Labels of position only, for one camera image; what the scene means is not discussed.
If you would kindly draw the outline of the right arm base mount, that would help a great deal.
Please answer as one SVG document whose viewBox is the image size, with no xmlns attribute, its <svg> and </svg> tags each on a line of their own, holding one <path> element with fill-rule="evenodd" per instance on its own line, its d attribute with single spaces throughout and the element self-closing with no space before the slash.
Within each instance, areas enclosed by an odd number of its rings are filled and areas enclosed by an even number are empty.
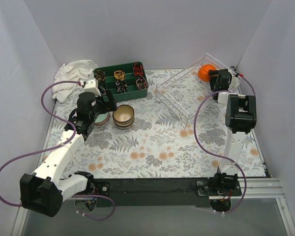
<svg viewBox="0 0 295 236">
<path fill-rule="evenodd" d="M 217 197 L 209 200 L 209 204 L 220 213 L 231 209 L 231 197 L 242 196 L 237 174 L 215 173 L 213 177 L 192 181 L 190 185 L 199 197 Z"/>
</svg>

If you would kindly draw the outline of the orange bowl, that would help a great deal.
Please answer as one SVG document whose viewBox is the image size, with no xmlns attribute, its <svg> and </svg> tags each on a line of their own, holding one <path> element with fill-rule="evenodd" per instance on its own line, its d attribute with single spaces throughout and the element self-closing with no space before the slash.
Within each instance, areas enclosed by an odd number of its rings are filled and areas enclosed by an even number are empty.
<svg viewBox="0 0 295 236">
<path fill-rule="evenodd" d="M 216 70 L 216 67 L 212 64 L 204 64 L 198 71 L 198 77 L 204 82 L 210 81 L 209 71 Z"/>
</svg>

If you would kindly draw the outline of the black patterned bowl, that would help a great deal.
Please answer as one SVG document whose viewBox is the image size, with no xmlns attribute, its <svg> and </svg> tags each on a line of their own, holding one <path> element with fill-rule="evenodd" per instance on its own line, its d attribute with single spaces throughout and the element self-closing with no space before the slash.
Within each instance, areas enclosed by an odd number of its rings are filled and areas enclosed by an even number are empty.
<svg viewBox="0 0 295 236">
<path fill-rule="evenodd" d="M 130 105 L 120 105 L 113 112 L 113 120 L 118 122 L 129 122 L 135 117 L 135 111 Z"/>
</svg>

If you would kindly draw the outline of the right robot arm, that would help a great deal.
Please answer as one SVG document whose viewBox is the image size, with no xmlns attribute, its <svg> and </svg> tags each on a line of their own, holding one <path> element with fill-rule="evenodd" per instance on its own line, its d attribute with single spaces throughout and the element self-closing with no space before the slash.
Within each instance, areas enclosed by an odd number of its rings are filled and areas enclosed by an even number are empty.
<svg viewBox="0 0 295 236">
<path fill-rule="evenodd" d="M 212 98 L 220 104 L 226 105 L 225 125 L 227 127 L 227 141 L 223 158 L 213 177 L 213 191 L 217 195 L 224 195 L 237 189 L 238 163 L 243 141 L 256 126 L 256 97 L 229 92 L 233 81 L 232 74 L 227 69 L 209 70 L 209 83 Z"/>
</svg>

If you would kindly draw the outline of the beige bowl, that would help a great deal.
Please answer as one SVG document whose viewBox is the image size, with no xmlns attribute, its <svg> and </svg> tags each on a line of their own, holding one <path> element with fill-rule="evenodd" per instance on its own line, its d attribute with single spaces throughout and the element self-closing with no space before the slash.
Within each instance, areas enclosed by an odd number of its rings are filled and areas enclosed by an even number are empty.
<svg viewBox="0 0 295 236">
<path fill-rule="evenodd" d="M 114 124 L 115 124 L 116 126 L 119 126 L 119 127 L 128 127 L 128 126 L 130 126 L 133 122 L 134 122 L 134 120 L 131 120 L 131 121 L 129 121 L 129 122 L 118 122 L 118 121 L 114 120 Z"/>
</svg>

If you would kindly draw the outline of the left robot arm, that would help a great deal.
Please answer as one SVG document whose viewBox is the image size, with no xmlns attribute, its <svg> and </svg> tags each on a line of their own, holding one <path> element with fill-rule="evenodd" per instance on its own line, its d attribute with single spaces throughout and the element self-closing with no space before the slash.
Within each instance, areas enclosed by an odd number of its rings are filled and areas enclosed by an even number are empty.
<svg viewBox="0 0 295 236">
<path fill-rule="evenodd" d="M 23 208 L 53 217 L 68 198 L 75 194 L 88 197 L 94 193 L 92 174 L 76 171 L 66 179 L 61 179 L 61 176 L 93 131 L 97 117 L 116 109 L 117 101 L 109 89 L 101 88 L 99 96 L 91 91 L 79 94 L 77 108 L 70 113 L 57 148 L 32 174 L 23 174 L 20 179 Z"/>
</svg>

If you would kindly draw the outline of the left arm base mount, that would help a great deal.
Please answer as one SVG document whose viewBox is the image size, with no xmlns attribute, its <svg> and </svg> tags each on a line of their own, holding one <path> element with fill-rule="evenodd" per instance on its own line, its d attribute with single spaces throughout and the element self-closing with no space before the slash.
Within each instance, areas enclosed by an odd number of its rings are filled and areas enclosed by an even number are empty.
<svg viewBox="0 0 295 236">
<path fill-rule="evenodd" d="M 107 181 L 99 181 L 99 182 L 92 182 L 89 184 L 89 187 L 86 190 L 77 193 L 77 195 L 101 195 L 101 196 L 109 196 L 110 190 L 110 183 Z M 83 212 L 91 212 L 95 209 L 97 204 L 97 198 L 92 197 L 90 199 L 81 198 L 75 200 L 75 207 L 77 210 Z"/>
</svg>

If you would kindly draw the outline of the olive brown bowl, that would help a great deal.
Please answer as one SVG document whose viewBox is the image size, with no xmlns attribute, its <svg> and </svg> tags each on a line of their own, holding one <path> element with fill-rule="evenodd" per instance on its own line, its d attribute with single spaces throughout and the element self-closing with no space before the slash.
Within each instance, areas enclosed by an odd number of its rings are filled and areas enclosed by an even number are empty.
<svg viewBox="0 0 295 236">
<path fill-rule="evenodd" d="M 118 128 L 118 129 L 121 129 L 121 130 L 129 129 L 132 126 L 133 126 L 133 124 L 130 124 L 128 126 L 119 126 L 119 125 L 115 124 L 115 127 Z"/>
</svg>

